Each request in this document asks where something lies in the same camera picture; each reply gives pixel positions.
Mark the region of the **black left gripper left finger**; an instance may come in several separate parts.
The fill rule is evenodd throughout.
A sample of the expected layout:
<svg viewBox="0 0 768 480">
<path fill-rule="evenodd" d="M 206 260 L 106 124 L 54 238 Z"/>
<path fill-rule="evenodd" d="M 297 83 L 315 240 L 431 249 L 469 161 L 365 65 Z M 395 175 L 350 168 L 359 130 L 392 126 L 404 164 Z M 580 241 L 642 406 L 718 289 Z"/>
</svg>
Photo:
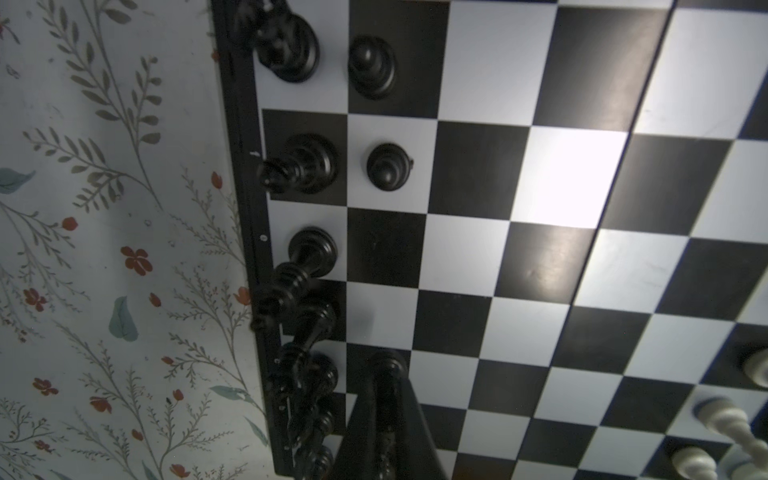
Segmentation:
<svg viewBox="0 0 768 480">
<path fill-rule="evenodd" d="M 374 479 L 377 442 L 377 400 L 373 378 L 368 378 L 358 395 L 340 445 L 329 472 L 330 479 Z"/>
</svg>

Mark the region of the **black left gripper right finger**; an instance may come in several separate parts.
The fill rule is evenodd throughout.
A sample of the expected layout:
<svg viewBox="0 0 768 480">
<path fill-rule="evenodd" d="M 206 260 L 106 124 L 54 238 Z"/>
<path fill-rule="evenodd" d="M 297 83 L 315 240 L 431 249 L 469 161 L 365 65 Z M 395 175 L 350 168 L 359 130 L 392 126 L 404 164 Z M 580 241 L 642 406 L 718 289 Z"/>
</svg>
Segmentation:
<svg viewBox="0 0 768 480">
<path fill-rule="evenodd" d="M 395 470 L 397 479 L 447 478 L 410 380 L 395 387 Z"/>
</svg>

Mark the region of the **black chess pawn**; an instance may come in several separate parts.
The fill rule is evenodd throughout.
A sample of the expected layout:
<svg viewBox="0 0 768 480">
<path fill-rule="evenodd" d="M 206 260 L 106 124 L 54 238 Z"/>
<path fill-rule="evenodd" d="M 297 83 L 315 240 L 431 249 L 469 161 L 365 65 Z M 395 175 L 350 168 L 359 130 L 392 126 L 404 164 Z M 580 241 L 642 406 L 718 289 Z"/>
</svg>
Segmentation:
<svg viewBox="0 0 768 480">
<path fill-rule="evenodd" d="M 373 384 L 377 422 L 393 427 L 403 410 L 402 383 L 407 378 L 404 357 L 394 350 L 381 350 L 368 362 Z"/>
</svg>

